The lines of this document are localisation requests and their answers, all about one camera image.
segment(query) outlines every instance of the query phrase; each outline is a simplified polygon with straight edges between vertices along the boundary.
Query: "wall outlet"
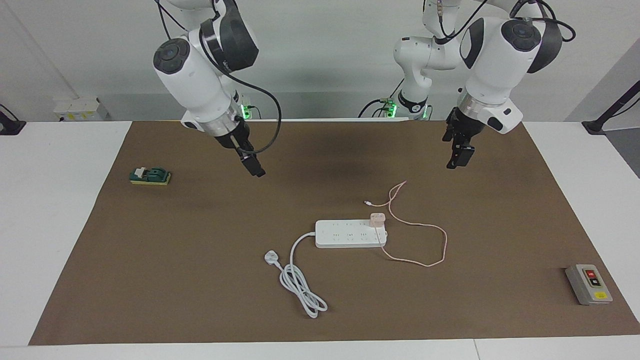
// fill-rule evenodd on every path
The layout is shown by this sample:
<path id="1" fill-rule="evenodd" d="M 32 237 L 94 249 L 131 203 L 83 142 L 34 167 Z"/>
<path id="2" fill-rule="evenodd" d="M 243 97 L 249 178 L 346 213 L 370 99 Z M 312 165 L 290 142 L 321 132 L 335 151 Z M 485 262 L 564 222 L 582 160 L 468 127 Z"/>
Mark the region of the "wall outlet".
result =
<path id="1" fill-rule="evenodd" d="M 95 97 L 56 101 L 53 112 L 59 121 L 105 121 L 109 115 Z"/>
<path id="2" fill-rule="evenodd" d="M 316 222 L 316 247 L 330 249 L 384 246 L 387 243 L 385 226 L 371 227 L 369 224 L 369 219 L 319 220 Z"/>

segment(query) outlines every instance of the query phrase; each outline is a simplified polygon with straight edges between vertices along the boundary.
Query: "power cord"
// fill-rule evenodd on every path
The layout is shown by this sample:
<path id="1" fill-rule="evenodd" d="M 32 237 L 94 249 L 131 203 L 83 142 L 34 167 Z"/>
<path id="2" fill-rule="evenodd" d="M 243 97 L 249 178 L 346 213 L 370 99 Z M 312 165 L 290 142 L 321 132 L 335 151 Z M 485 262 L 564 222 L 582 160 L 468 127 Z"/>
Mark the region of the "power cord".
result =
<path id="1" fill-rule="evenodd" d="M 389 96 L 390 98 L 393 98 L 393 96 L 396 94 L 396 91 L 398 91 L 398 89 L 400 88 L 400 85 L 402 85 L 402 83 L 404 83 L 404 78 L 402 78 L 402 80 L 400 80 L 400 82 L 398 83 L 398 86 L 396 86 L 396 89 L 394 90 L 394 92 L 392 92 L 391 95 Z"/>
<path id="2" fill-rule="evenodd" d="M 164 33 L 166 34 L 166 37 L 171 40 L 171 35 L 169 35 L 169 30 L 166 28 L 166 21 L 164 21 L 164 14 L 167 14 L 167 16 L 169 16 L 169 18 L 171 18 L 171 20 L 173 20 L 173 22 L 178 25 L 180 27 L 180 29 L 183 29 L 184 31 L 188 31 L 184 26 L 182 26 L 182 24 L 180 24 L 178 22 L 178 20 L 175 19 L 175 17 L 173 17 L 173 15 L 171 15 L 171 13 L 169 11 L 167 11 L 166 8 L 164 8 L 164 6 L 162 6 L 162 4 L 160 3 L 160 0 L 154 0 L 156 2 L 156 4 L 158 5 L 158 12 L 160 13 L 160 20 L 162 20 L 162 26 L 164 28 Z"/>
<path id="3" fill-rule="evenodd" d="M 258 109 L 258 107 L 257 107 L 257 106 L 249 105 L 249 106 L 247 106 L 246 108 L 247 108 L 247 109 L 249 109 L 249 110 L 251 110 L 251 109 L 256 109 L 256 110 L 258 110 L 258 116 L 260 117 L 260 119 L 262 119 L 262 113 L 260 112 L 260 109 Z"/>
<path id="4" fill-rule="evenodd" d="M 405 263 L 411 263 L 411 264 L 416 264 L 416 265 L 420 265 L 420 266 L 424 266 L 426 268 L 430 268 L 432 266 L 436 266 L 437 264 L 440 264 L 441 262 L 444 261 L 446 255 L 447 255 L 447 242 L 449 241 L 449 237 L 447 235 L 447 232 L 442 229 L 440 226 L 437 225 L 431 225 L 431 224 L 421 224 L 419 222 L 408 222 L 405 220 L 402 220 L 400 218 L 398 218 L 394 212 L 391 210 L 391 203 L 393 202 L 393 200 L 396 198 L 396 196 L 398 195 L 398 192 L 400 191 L 400 189 L 406 184 L 406 180 L 403 181 L 402 183 L 399 183 L 398 185 L 395 185 L 394 187 L 391 188 L 391 190 L 389 190 L 389 201 L 387 201 L 386 203 L 382 204 L 382 205 L 375 205 L 372 204 L 371 201 L 365 201 L 364 203 L 367 204 L 368 206 L 373 206 L 375 208 L 383 208 L 385 206 L 388 206 L 388 210 L 389 213 L 391 214 L 391 216 L 394 217 L 394 219 L 400 221 L 403 224 L 406 225 L 412 225 L 412 226 L 425 226 L 425 227 L 434 227 L 438 230 L 440 230 L 444 236 L 444 247 L 442 249 L 442 258 L 438 261 L 436 261 L 435 263 L 432 264 L 423 264 L 419 261 L 415 261 L 415 260 L 409 260 L 409 259 L 401 259 L 401 258 L 395 258 L 394 256 L 391 256 L 387 250 L 385 249 L 384 245 L 382 245 L 382 242 L 380 241 L 380 235 L 378 234 L 378 228 L 375 228 L 376 230 L 376 237 L 378 239 L 378 243 L 380 244 L 380 248 L 382 249 L 382 251 L 392 260 L 396 260 L 396 261 L 403 261 Z"/>
<path id="5" fill-rule="evenodd" d="M 388 108 L 384 108 L 384 107 L 382 107 L 382 108 L 380 108 L 380 109 L 377 109 L 376 111 L 374 111 L 374 112 L 373 112 L 373 114 L 371 115 L 371 117 L 380 117 L 380 116 L 382 116 L 382 113 L 383 113 L 385 110 L 388 110 Z"/>
<path id="6" fill-rule="evenodd" d="M 302 270 L 293 264 L 293 253 L 304 238 L 315 235 L 316 233 L 304 234 L 293 243 L 289 253 L 289 263 L 284 267 L 278 262 L 278 254 L 275 251 L 270 250 L 264 255 L 267 264 L 275 265 L 280 270 L 280 284 L 298 297 L 307 315 L 314 319 L 318 317 L 320 311 L 326 311 L 328 307 L 321 297 L 311 291 Z"/>
<path id="7" fill-rule="evenodd" d="M 400 85 L 402 85 L 402 83 L 404 83 L 404 78 L 403 78 L 402 80 L 400 80 L 400 82 L 398 83 L 398 85 L 396 86 L 396 88 L 394 89 L 394 91 L 391 93 L 391 95 L 389 96 L 389 98 L 393 98 L 393 96 L 396 94 L 396 91 L 398 91 L 398 89 L 400 88 Z M 358 114 L 358 118 L 362 117 L 362 115 L 364 114 L 364 112 L 365 112 L 365 111 L 367 111 L 367 109 L 368 109 L 371 105 L 373 105 L 373 104 L 375 104 L 375 103 L 377 103 L 377 102 L 379 102 L 380 104 L 385 104 L 385 103 L 386 103 L 386 101 L 384 101 L 383 99 L 376 99 L 376 100 L 372 100 L 371 102 L 369 102 L 369 104 L 366 104 L 366 105 L 364 106 L 364 108 L 362 108 L 362 111 L 360 111 L 360 113 Z M 374 111 L 374 115 L 372 115 L 371 117 L 376 117 L 376 116 L 375 116 L 375 113 L 376 113 L 378 110 L 384 110 L 384 108 L 380 108 L 380 109 L 377 109 L 376 111 Z"/>
<path id="8" fill-rule="evenodd" d="M 366 105 L 364 106 L 364 108 L 362 108 L 362 111 L 358 114 L 358 117 L 362 117 L 362 114 L 364 114 L 364 112 L 365 112 L 365 111 L 367 111 L 367 109 L 368 109 L 371 105 L 375 104 L 376 102 L 379 102 L 380 104 L 383 104 L 383 103 L 384 103 L 384 101 L 382 101 L 382 100 L 380 100 L 380 99 L 376 99 L 376 100 L 372 100 L 372 101 L 370 101 L 370 102 L 369 102 L 369 104 L 366 104 Z"/>
<path id="9" fill-rule="evenodd" d="M 250 150 L 245 150 L 245 149 L 240 149 L 240 151 L 246 153 L 246 154 L 260 154 L 261 152 L 264 152 L 265 150 L 267 150 L 268 148 L 270 148 L 273 143 L 275 143 L 276 139 L 278 138 L 278 135 L 280 134 L 280 128 L 282 126 L 282 108 L 280 107 L 280 103 L 278 102 L 278 99 L 276 99 L 275 96 L 273 96 L 272 93 L 268 92 L 267 90 L 253 85 L 253 84 L 249 84 L 245 81 L 242 81 L 240 79 L 238 79 L 237 77 L 231 75 L 228 73 L 228 71 L 226 71 L 225 69 L 223 69 L 220 65 L 218 65 L 218 63 L 215 62 L 215 60 L 213 60 L 213 58 L 211 57 L 211 55 L 209 55 L 209 52 L 206 50 L 207 47 L 204 44 L 204 41 L 202 40 L 202 30 L 200 30 L 200 34 L 198 35 L 198 38 L 200 40 L 200 46 L 202 46 L 203 49 L 203 53 L 207 56 L 207 59 L 209 59 L 209 62 L 211 62 L 213 64 L 213 66 L 220 71 L 222 74 L 224 74 L 226 77 L 228 77 L 229 79 L 235 81 L 236 83 L 242 84 L 248 88 L 252 88 L 254 90 L 257 90 L 261 93 L 263 93 L 264 95 L 267 95 L 268 97 L 271 98 L 271 100 L 273 100 L 273 103 L 276 105 L 276 108 L 278 109 L 278 124 L 276 125 L 276 131 L 273 134 L 273 137 L 271 138 L 271 140 L 267 143 L 267 145 L 265 145 L 263 148 L 256 150 L 256 151 L 250 151 Z"/>
<path id="10" fill-rule="evenodd" d="M 456 38 L 456 36 L 460 35 L 460 33 L 462 31 L 464 31 L 464 29 L 467 27 L 467 25 L 469 25 L 469 22 L 471 22 L 471 20 L 473 20 L 473 18 L 478 14 L 478 12 L 480 11 L 480 9 L 484 6 L 484 4 L 487 3 L 487 1 L 489 0 L 484 0 L 477 8 L 476 10 L 471 14 L 471 16 L 467 19 L 467 21 L 465 22 L 464 25 L 462 25 L 462 27 L 460 28 L 460 30 L 458 30 L 456 32 L 456 30 L 453 30 L 453 33 L 451 34 L 447 34 L 447 32 L 444 29 L 444 25 L 442 24 L 442 15 L 440 14 L 440 10 L 438 10 L 438 21 L 440 23 L 440 30 L 442 30 L 442 34 L 444 35 L 443 38 L 436 38 L 436 40 L 438 40 L 438 44 L 440 45 L 444 45 L 448 42 L 450 42 L 451 40 L 453 40 L 454 38 Z M 441 7 L 442 3 L 439 1 L 438 2 L 438 7 Z"/>

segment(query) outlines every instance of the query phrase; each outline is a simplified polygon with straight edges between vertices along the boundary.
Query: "black cable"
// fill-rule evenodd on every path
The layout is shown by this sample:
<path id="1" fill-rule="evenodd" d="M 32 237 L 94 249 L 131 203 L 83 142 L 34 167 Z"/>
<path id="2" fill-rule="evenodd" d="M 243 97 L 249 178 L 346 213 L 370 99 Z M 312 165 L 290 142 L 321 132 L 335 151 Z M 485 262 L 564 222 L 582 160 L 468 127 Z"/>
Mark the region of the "black cable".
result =
<path id="1" fill-rule="evenodd" d="M 484 6 L 484 4 L 486 4 L 486 2 L 489 0 L 484 0 L 477 8 L 476 10 L 473 12 L 473 14 L 471 14 L 471 16 L 467 19 L 467 21 L 465 22 L 464 25 L 462 25 L 462 27 L 460 28 L 460 30 L 458 30 L 458 32 L 456 32 L 455 28 L 454 28 L 454 33 L 451 34 L 447 34 L 447 32 L 444 29 L 444 25 L 442 25 L 442 18 L 440 17 L 439 23 L 440 23 L 440 29 L 442 30 L 442 34 L 444 35 L 444 38 L 441 39 L 437 39 L 437 40 L 445 40 L 444 42 L 442 42 L 440 45 L 444 45 L 448 42 L 450 42 L 451 40 L 453 40 L 456 36 L 460 35 L 460 33 L 462 31 L 464 31 L 464 29 L 467 27 L 467 25 L 469 25 L 469 22 L 471 22 L 471 20 L 474 19 L 474 17 L 478 14 L 478 12 L 480 11 L 480 9 Z"/>
<path id="2" fill-rule="evenodd" d="M 184 31 L 189 31 L 184 26 L 182 26 L 182 24 L 179 23 L 178 20 L 176 20 L 175 17 L 173 17 L 173 15 L 171 15 L 171 13 L 168 12 L 167 9 L 164 8 L 164 6 L 162 6 L 162 4 L 160 4 L 160 0 L 154 0 L 154 1 L 156 2 L 156 4 L 158 4 L 158 8 L 160 9 L 160 11 L 167 14 L 167 16 L 169 16 L 171 20 L 173 20 L 173 22 L 175 22 L 175 24 L 180 27 L 180 29 L 183 29 Z"/>
<path id="3" fill-rule="evenodd" d="M 556 13 L 554 12 L 553 9 L 551 9 L 551 6 L 547 4 L 545 0 L 536 0 L 536 1 L 538 2 L 538 4 L 544 6 L 547 10 L 549 10 L 549 14 L 551 14 L 551 17 L 553 19 L 556 19 Z"/>
<path id="4" fill-rule="evenodd" d="M 383 113 L 386 109 L 387 109 L 387 108 L 384 108 L 384 107 L 382 107 L 382 108 L 380 108 L 380 109 L 377 109 L 376 111 L 374 111 L 374 112 L 373 112 L 373 114 L 371 115 L 371 117 L 380 117 L 380 115 L 382 115 L 382 113 Z"/>
<path id="5" fill-rule="evenodd" d="M 362 108 L 362 111 L 360 112 L 360 114 L 358 114 L 358 117 L 362 117 L 362 114 L 364 114 L 364 112 L 365 112 L 365 111 L 367 111 L 367 109 L 368 109 L 371 105 L 375 104 L 376 102 L 380 102 L 380 103 L 382 103 L 383 101 L 382 101 L 382 100 L 380 100 L 380 99 L 372 100 L 369 104 L 365 105 L 365 107 L 364 107 L 364 108 Z"/>
<path id="6" fill-rule="evenodd" d="M 257 106 L 249 105 L 247 108 L 248 108 L 249 110 L 250 110 L 250 109 L 256 109 L 256 110 L 258 110 L 258 116 L 260 117 L 260 119 L 262 119 L 262 113 L 260 112 L 260 109 L 258 109 L 258 107 L 257 107 Z"/>
<path id="7" fill-rule="evenodd" d="M 16 121 L 20 121 L 20 119 L 18 119 L 18 117 L 15 116 L 15 114 L 11 110 L 9 110 L 5 105 L 0 104 L 0 108 L 5 109 L 9 114 L 11 114 L 11 116 L 15 118 Z"/>
<path id="8" fill-rule="evenodd" d="M 398 91 L 398 89 L 400 88 L 400 85 L 402 85 L 402 83 L 404 83 L 404 78 L 402 80 L 400 80 L 400 83 L 398 83 L 398 86 L 396 86 L 396 89 L 394 90 L 394 92 L 391 93 L 391 96 L 389 96 L 389 97 L 393 97 L 396 94 L 396 91 Z"/>
<path id="9" fill-rule="evenodd" d="M 276 99 L 275 96 L 273 96 L 272 93 L 268 92 L 267 90 L 259 87 L 259 86 L 255 86 L 253 84 L 249 84 L 245 81 L 242 81 L 240 79 L 238 79 L 237 77 L 229 74 L 226 70 L 222 69 L 222 67 L 220 67 L 220 65 L 218 65 L 213 58 L 211 57 L 211 55 L 209 55 L 209 52 L 206 50 L 207 47 L 204 44 L 204 41 L 202 40 L 202 30 L 200 30 L 200 34 L 198 35 L 198 38 L 200 40 L 200 46 L 202 46 L 202 49 L 204 50 L 203 53 L 207 56 L 207 59 L 209 59 L 209 61 L 213 64 L 213 66 L 216 67 L 216 69 L 218 71 L 220 71 L 222 74 L 226 75 L 226 77 L 228 77 L 229 79 L 235 81 L 236 83 L 242 84 L 244 86 L 247 86 L 248 88 L 252 88 L 254 90 L 258 90 L 259 92 L 263 93 L 264 95 L 267 95 L 268 97 L 271 98 L 271 100 L 273 100 L 273 103 L 276 104 L 276 108 L 278 108 L 278 125 L 276 126 L 276 131 L 273 134 L 273 137 L 271 138 L 271 140 L 269 141 L 269 143 L 267 143 L 267 145 L 265 145 L 263 148 L 256 150 L 256 151 L 250 151 L 250 150 L 245 150 L 240 148 L 240 150 L 244 153 L 247 154 L 260 154 L 261 152 L 264 152 L 266 149 L 270 148 L 273 143 L 275 143 L 276 139 L 278 138 L 278 135 L 280 134 L 280 127 L 282 126 L 282 108 L 280 107 L 280 103 L 278 102 L 278 99 Z"/>
<path id="10" fill-rule="evenodd" d="M 622 114 L 626 113 L 627 111 L 631 110 L 631 108 L 633 108 L 638 103 L 638 101 L 640 101 L 640 97 L 638 99 L 636 99 L 636 101 L 634 101 L 634 103 L 631 104 L 631 106 L 629 106 L 628 108 L 622 110 L 621 112 L 619 112 L 619 113 L 617 113 L 615 115 L 612 115 L 609 119 L 611 119 L 613 117 L 616 117 L 618 115 L 622 115 Z"/>
<path id="11" fill-rule="evenodd" d="M 160 20 L 162 20 L 162 27 L 164 28 L 164 33 L 166 37 L 171 40 L 171 35 L 169 35 L 169 30 L 166 28 L 166 21 L 164 21 L 164 14 L 162 14 L 162 5 L 158 3 L 158 11 L 160 12 Z"/>
<path id="12" fill-rule="evenodd" d="M 518 20 L 531 20 L 531 21 L 544 21 L 544 22 L 551 22 L 553 24 L 557 24 L 560 26 L 565 27 L 566 29 L 568 29 L 569 31 L 571 31 L 571 37 L 570 38 L 565 38 L 562 37 L 562 41 L 563 42 L 570 42 L 573 41 L 573 39 L 575 39 L 575 29 L 573 28 L 573 26 L 567 24 L 564 21 L 560 21 L 558 19 L 551 19 L 548 17 L 528 17 L 528 18 L 524 18 L 524 17 L 515 17 L 514 19 L 518 19 Z"/>

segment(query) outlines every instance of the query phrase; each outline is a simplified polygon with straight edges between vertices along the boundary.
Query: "socket outlet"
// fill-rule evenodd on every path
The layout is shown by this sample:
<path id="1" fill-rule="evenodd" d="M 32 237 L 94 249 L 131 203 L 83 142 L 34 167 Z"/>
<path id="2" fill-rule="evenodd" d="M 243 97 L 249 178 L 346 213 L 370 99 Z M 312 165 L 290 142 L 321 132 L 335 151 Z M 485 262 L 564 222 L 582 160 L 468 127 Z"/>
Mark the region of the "socket outlet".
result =
<path id="1" fill-rule="evenodd" d="M 384 246 L 387 243 L 385 226 L 373 228 L 369 224 L 369 219 L 319 220 L 316 222 L 316 247 L 331 249 Z"/>

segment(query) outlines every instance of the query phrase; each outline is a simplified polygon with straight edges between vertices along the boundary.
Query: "cable connector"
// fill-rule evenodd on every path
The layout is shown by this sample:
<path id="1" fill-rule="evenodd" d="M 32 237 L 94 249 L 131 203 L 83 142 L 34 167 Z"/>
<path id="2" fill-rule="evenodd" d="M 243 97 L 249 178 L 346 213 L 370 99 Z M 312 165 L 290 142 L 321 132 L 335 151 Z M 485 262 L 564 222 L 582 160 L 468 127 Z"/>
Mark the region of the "cable connector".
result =
<path id="1" fill-rule="evenodd" d="M 440 18 L 440 21 L 442 22 L 442 16 L 444 15 L 442 0 L 438 0 L 438 2 L 436 3 L 436 7 L 438 8 L 438 18 Z"/>
<path id="2" fill-rule="evenodd" d="M 273 250 L 269 250 L 264 255 L 264 260 L 267 262 L 267 264 L 274 265 L 275 263 L 278 262 L 278 254 L 276 254 L 276 252 Z"/>

